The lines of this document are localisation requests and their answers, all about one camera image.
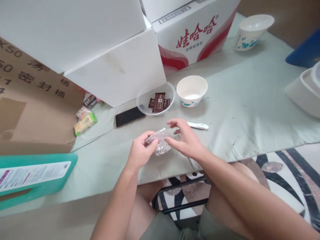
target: black smartphone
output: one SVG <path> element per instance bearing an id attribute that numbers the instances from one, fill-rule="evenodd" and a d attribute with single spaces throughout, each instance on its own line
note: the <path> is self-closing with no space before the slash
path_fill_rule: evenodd
<path id="1" fill-rule="evenodd" d="M 131 108 L 123 113 L 116 115 L 116 126 L 120 127 L 134 120 L 145 117 L 146 115 L 142 113 L 138 107 Z"/>

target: floor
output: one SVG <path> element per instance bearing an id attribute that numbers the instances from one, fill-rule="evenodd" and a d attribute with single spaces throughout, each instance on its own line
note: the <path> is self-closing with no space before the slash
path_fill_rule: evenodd
<path id="1" fill-rule="evenodd" d="M 304 219 L 320 229 L 320 144 L 264 154 L 242 160 L 257 176 L 260 183 L 284 199 Z M 168 185 L 189 181 L 199 173 L 167 180 Z M 210 185 L 205 182 L 173 189 L 158 199 L 161 208 L 173 207 L 207 198 Z M 56 240 L 90 239 L 94 225 L 110 196 L 103 193 L 77 201 L 40 208 L 0 218 L 0 239 Z M 202 207 L 185 209 L 171 214 L 183 219 L 201 214 Z"/>
<path id="2" fill-rule="evenodd" d="M 320 144 L 263 154 L 241 161 L 261 185 L 287 202 L 320 233 Z M 169 178 L 167 186 L 201 177 L 199 172 Z M 161 193 L 160 209 L 208 198 L 210 185 L 202 182 Z M 200 215 L 202 206 L 171 213 L 173 220 Z"/>

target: white cardboard box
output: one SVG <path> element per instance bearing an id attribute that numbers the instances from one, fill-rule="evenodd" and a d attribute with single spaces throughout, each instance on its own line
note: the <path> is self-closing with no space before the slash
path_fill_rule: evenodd
<path id="1" fill-rule="evenodd" d="M 146 29 L 139 0 L 1 1 L 0 36 L 62 73 Z"/>
<path id="2" fill-rule="evenodd" d="M 147 24 L 142 33 L 66 71 L 65 76 L 112 107 L 136 98 L 144 89 L 163 85 L 166 77 L 156 34 Z"/>
<path id="3" fill-rule="evenodd" d="M 166 75 L 222 50 L 240 0 L 195 0 L 152 24 Z"/>
<path id="4" fill-rule="evenodd" d="M 188 2 L 190 2 L 190 0 L 140 0 L 141 7 L 144 9 L 147 19 L 151 23 Z"/>

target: light green tablecloth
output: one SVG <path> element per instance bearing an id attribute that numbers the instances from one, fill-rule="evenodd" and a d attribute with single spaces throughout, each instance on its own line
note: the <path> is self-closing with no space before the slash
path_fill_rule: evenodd
<path id="1" fill-rule="evenodd" d="M 111 191 L 126 163 L 132 140 L 146 130 L 165 127 L 171 118 L 209 125 L 208 131 L 197 130 L 199 138 L 228 162 L 320 142 L 320 120 L 304 113 L 284 94 L 284 88 L 304 71 L 285 62 L 293 49 L 266 33 L 252 50 L 234 51 L 242 19 L 236 15 L 223 51 L 167 77 L 174 87 L 186 76 L 204 77 L 208 91 L 197 107 L 183 107 L 176 96 L 163 116 L 147 116 L 116 129 L 114 116 L 135 107 L 135 100 L 117 108 L 96 106 L 98 123 L 77 139 L 74 152 L 79 160 L 64 189 L 1 211 L 0 216 Z M 139 173 L 139 183 L 199 169 L 193 160 L 172 149 L 163 156 L 151 157 Z"/>

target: left hand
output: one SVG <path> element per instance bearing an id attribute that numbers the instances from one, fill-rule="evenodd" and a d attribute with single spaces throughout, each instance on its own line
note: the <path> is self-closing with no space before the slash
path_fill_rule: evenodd
<path id="1" fill-rule="evenodd" d="M 159 142 L 158 139 L 155 139 L 147 147 L 145 140 L 152 134 L 154 134 L 153 131 L 146 131 L 133 140 L 126 167 L 139 170 L 147 163 L 152 153 L 157 149 Z"/>

